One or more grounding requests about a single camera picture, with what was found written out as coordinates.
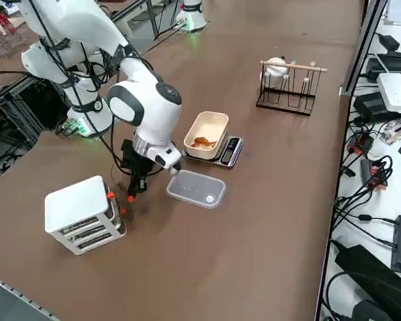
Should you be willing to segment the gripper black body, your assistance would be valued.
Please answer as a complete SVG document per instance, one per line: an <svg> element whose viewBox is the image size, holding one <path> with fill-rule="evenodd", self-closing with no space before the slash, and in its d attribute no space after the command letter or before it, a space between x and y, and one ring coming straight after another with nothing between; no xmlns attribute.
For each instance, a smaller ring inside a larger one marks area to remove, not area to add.
<svg viewBox="0 0 401 321"><path fill-rule="evenodd" d="M149 158L139 155L132 146L132 141L124 139L121 147L121 167L128 169L137 177L147 177L152 172L154 162Z"/></svg>

